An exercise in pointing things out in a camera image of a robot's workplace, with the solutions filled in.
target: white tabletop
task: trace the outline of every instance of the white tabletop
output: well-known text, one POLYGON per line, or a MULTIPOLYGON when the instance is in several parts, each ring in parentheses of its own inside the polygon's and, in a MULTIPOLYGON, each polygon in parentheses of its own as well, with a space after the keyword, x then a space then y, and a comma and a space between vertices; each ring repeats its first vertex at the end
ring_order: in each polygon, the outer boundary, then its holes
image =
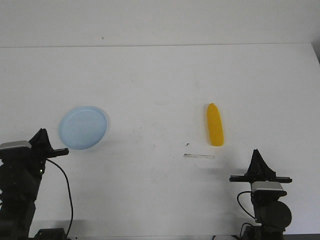
MULTIPOLYGON (((0 142, 97 106, 111 121, 97 146, 54 159, 69 176, 72 237, 238 234, 237 193, 258 148, 283 184, 288 234, 319 233, 320 67, 310 44, 0 49, 0 142), (225 144, 209 144, 216 103, 225 144), (186 158, 184 154, 213 158, 186 158)), ((249 196, 244 206, 252 212, 249 196)), ((63 175, 47 163, 31 228, 67 227, 63 175)))

